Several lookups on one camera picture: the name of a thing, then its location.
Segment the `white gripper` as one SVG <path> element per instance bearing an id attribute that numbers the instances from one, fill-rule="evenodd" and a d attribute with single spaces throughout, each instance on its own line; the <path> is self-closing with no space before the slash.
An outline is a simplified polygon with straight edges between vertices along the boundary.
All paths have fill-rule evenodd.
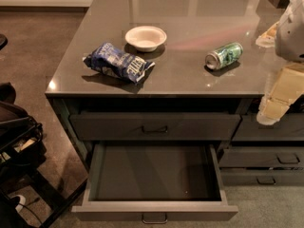
<path id="1" fill-rule="evenodd" d="M 266 84 L 256 120 L 259 124 L 273 125 L 289 110 L 304 93 L 304 17 L 299 14 L 283 14 L 256 39 L 262 48 L 275 47 L 277 56 L 286 61 L 299 62 L 284 66 Z"/>

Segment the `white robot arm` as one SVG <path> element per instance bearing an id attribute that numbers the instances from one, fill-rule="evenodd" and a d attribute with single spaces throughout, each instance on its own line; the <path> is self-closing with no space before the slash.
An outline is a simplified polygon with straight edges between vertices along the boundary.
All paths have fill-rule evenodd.
<path id="1" fill-rule="evenodd" d="M 268 76 L 256 116 L 260 124 L 273 125 L 304 93 L 304 0 L 289 0 L 279 21 L 258 36 L 256 44 L 274 48 L 275 54 L 287 61 Z"/>

